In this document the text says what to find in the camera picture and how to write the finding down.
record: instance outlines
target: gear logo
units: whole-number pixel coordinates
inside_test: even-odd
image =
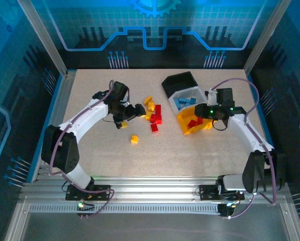
[[[0,17],[6,24],[12,25],[17,20],[18,13],[17,0],[0,0]]]
[[[147,17],[157,16],[163,17],[164,14],[170,14],[171,10],[176,9],[176,5],[180,4],[180,0],[130,0],[134,9],[139,10],[140,14]]]

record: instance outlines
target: yellow block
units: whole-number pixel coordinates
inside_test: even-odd
[[[188,127],[188,124],[192,119],[197,119],[196,115],[194,114],[194,107],[190,107],[181,111],[176,117],[181,126],[183,134],[185,135],[196,133],[199,130],[209,130],[212,127],[212,119],[203,119],[203,123],[201,125],[192,128]]]
[[[148,103],[149,103],[149,101],[151,101],[151,100],[152,100],[152,97],[151,97],[151,96],[146,97],[145,100],[144,100],[144,105],[145,105],[145,106],[148,106]]]
[[[131,143],[137,144],[139,142],[139,137],[137,135],[132,135]]]
[[[153,101],[149,101],[148,102],[148,109],[149,109],[149,111],[154,111],[154,109],[155,109],[155,104],[154,104],[154,102]]]
[[[147,111],[147,112],[146,112],[145,119],[146,119],[147,121],[150,120],[152,113],[153,113],[153,112],[151,112],[151,111]]]
[[[129,124],[127,122],[122,122],[121,129],[124,129],[124,128],[128,127],[128,126],[129,126]]]

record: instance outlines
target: red toy brick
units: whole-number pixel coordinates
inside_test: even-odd
[[[195,127],[196,126],[196,121],[195,120],[191,120],[190,123],[188,124],[189,128]]]
[[[151,129],[152,129],[152,132],[157,132],[159,129],[158,129],[158,126],[156,124],[152,124],[151,125]]]
[[[161,105],[160,104],[157,104],[155,106],[155,114],[161,115]]]
[[[200,117],[198,117],[197,125],[201,125],[204,122],[204,120]]]
[[[161,125],[162,124],[162,116],[160,114],[155,114],[155,115],[156,115],[156,123],[158,125]]]
[[[154,124],[156,122],[156,114],[151,114],[150,123]]]

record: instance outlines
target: work surface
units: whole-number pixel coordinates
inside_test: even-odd
[[[142,103],[151,95],[162,106],[162,125],[159,132],[151,132],[150,123],[135,118],[125,129],[114,123],[99,121],[80,140],[80,164],[92,176],[217,176],[242,173],[248,154],[231,130],[199,131],[184,136],[161,86],[169,75],[185,69],[115,69],[78,70],[68,101],[64,121],[81,111],[98,91],[107,90],[111,79],[127,85],[131,104]],[[244,70],[190,70],[202,91],[228,78],[246,78]],[[220,88],[231,87],[236,106],[248,111],[253,105],[249,84],[228,82]],[[264,136],[257,112],[249,118]],[[112,115],[105,120],[112,121]],[[132,135],[139,143],[132,145]]]

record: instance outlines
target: purple cable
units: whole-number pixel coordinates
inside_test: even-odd
[[[268,157],[268,160],[269,160],[269,164],[270,164],[270,172],[271,172],[271,183],[272,183],[272,201],[269,200],[269,198],[267,198],[265,196],[265,194],[263,193],[259,193],[261,196],[263,196],[271,205],[276,205],[276,201],[277,201],[277,195],[276,195],[276,177],[275,177],[275,168],[274,168],[274,163],[272,161],[272,157],[271,157],[271,154],[270,152],[268,151],[268,149],[266,148],[266,146],[264,145],[264,143],[262,142],[262,140],[260,139],[260,137],[254,132],[254,130],[250,127],[250,125],[247,123],[247,117],[248,115],[257,107],[258,103],[259,103],[259,92],[258,92],[258,89],[257,87],[252,83],[250,82],[249,80],[247,79],[243,79],[243,78],[230,78],[230,79],[226,79],[222,82],[220,82],[219,84],[217,84],[215,87],[213,87],[211,90],[214,90],[216,89],[217,87],[219,87],[220,85],[228,82],[228,81],[231,81],[231,80],[240,80],[240,81],[244,81],[244,82],[247,82],[248,84],[250,84],[256,91],[256,94],[257,94],[257,100],[256,100],[256,103],[255,105],[245,114],[245,117],[244,117],[244,122],[247,126],[247,128],[249,129],[249,131],[254,135],[254,137],[257,139],[257,141],[259,142],[259,144],[263,147],[263,149],[266,151],[266,154],[267,154],[267,157]],[[237,214],[236,216],[233,216],[231,218],[235,218],[235,217],[239,217],[241,214],[243,214],[244,212],[247,211],[247,209],[251,206],[253,200],[254,200],[254,196],[253,198],[251,199],[249,205],[239,214]]]
[[[88,191],[88,190],[85,190],[85,189],[82,189],[80,188],[79,186],[77,186],[75,183],[73,183],[62,171],[60,172],[55,172],[53,173],[52,172],[52,169],[53,169],[53,164],[54,164],[54,160],[55,160],[55,156],[56,156],[56,152],[57,152],[57,148],[64,136],[64,134],[68,131],[68,129],[70,129],[72,127],[72,125],[83,115],[85,114],[87,111],[89,111],[90,109],[92,109],[93,107],[95,107],[96,105],[98,105],[99,103],[101,103],[102,101],[104,101],[108,96],[109,94],[112,92],[113,90],[113,86],[114,86],[114,81],[111,80],[110,83],[109,83],[109,90],[108,92],[106,93],[106,95],[100,99],[99,101],[97,101],[96,103],[92,104],[90,107],[87,107],[86,109],[84,109],[82,112],[80,112],[72,121],[71,123],[69,123],[66,128],[62,131],[62,133],[60,134],[59,138],[57,139],[56,141],[56,144],[55,144],[55,147],[54,147],[54,150],[53,150],[53,153],[52,153],[52,156],[51,156],[51,159],[50,159],[50,168],[49,168],[49,174],[50,175],[56,175],[56,174],[62,174],[62,177],[69,183],[71,183],[74,187],[76,187],[77,189],[79,189],[80,191],[83,191],[83,192],[86,192],[86,193],[92,193],[92,194],[99,194],[99,193],[102,193],[102,192],[108,192],[108,191],[111,191],[112,192],[112,195],[110,196],[110,198],[108,199],[108,201],[95,213],[91,214],[89,217],[92,217],[92,216],[95,216],[97,215],[99,212],[101,212],[105,206],[111,201],[111,199],[113,198],[114,196],[114,193],[115,191],[113,189],[109,189],[109,190],[102,190],[102,191]]]

